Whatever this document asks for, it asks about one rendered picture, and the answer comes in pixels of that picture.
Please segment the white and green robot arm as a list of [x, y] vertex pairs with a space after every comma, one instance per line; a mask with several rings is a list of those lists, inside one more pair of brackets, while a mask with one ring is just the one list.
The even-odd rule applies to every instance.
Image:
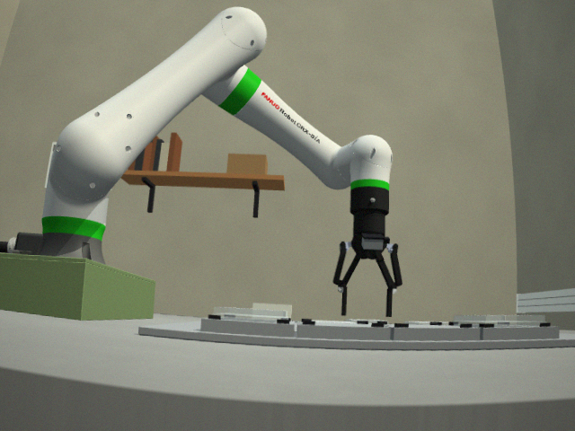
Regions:
[[0, 242], [0, 252], [106, 265], [102, 236], [111, 187], [201, 94], [282, 146], [328, 188], [350, 187], [351, 214], [388, 215], [389, 144], [367, 135], [340, 147], [296, 114], [245, 66], [266, 39], [257, 13], [228, 8], [161, 64], [67, 125], [51, 157], [42, 234], [18, 233]]

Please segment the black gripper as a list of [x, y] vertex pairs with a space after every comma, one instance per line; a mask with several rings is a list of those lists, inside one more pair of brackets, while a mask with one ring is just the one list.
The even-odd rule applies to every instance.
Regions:
[[[333, 280], [333, 284], [338, 285], [338, 291], [342, 293], [342, 306], [341, 315], [346, 316], [347, 306], [347, 284], [351, 275], [353, 274], [360, 259], [375, 259], [380, 270], [383, 274], [385, 282], [388, 286], [386, 297], [386, 317], [392, 317], [392, 299], [393, 294], [397, 292], [397, 286], [401, 286], [402, 276], [397, 256], [398, 244], [383, 243], [382, 250], [364, 250], [362, 247], [362, 233], [381, 233], [385, 237], [385, 214], [378, 212], [358, 212], [354, 214], [353, 222], [353, 239], [351, 242], [340, 243], [340, 256]], [[355, 259], [350, 265], [343, 281], [340, 280], [343, 263], [346, 256], [346, 251], [349, 247], [357, 253]], [[391, 256], [392, 267], [394, 272], [394, 281], [388, 271], [387, 266], [382, 255], [384, 249], [387, 248]]]

